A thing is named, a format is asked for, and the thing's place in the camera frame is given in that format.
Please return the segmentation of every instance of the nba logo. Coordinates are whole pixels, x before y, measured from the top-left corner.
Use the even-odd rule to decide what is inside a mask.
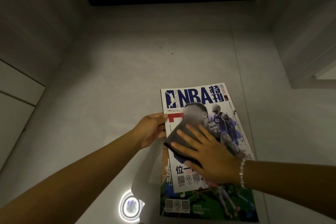
[[[173,90],[167,90],[165,92],[167,108],[176,108],[176,100]]]

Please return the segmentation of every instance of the forearm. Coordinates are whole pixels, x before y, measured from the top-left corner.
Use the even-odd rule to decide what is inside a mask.
[[[75,223],[139,150],[126,133],[11,201],[0,223]]]
[[[336,219],[336,167],[247,160],[246,187],[305,206]]]

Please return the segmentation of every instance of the white cabinet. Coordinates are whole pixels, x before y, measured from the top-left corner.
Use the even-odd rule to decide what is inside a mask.
[[[0,169],[45,87],[0,61]]]

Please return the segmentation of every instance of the bracelet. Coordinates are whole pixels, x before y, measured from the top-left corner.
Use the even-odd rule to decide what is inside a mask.
[[[244,165],[245,165],[246,158],[243,158],[240,163],[240,171],[239,171],[239,176],[240,176],[240,185],[243,189],[246,189],[244,186],[244,180],[243,180],[243,171],[244,171]]]

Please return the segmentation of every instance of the floor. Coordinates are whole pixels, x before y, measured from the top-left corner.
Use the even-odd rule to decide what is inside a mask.
[[[221,81],[258,160],[336,164],[336,90],[290,88],[257,2],[98,8],[0,173],[0,207],[160,112],[160,89]],[[129,188],[146,204],[142,223],[186,223],[159,217],[161,143],[139,152],[78,223],[123,223]],[[255,201],[261,223],[336,223],[260,192]]]

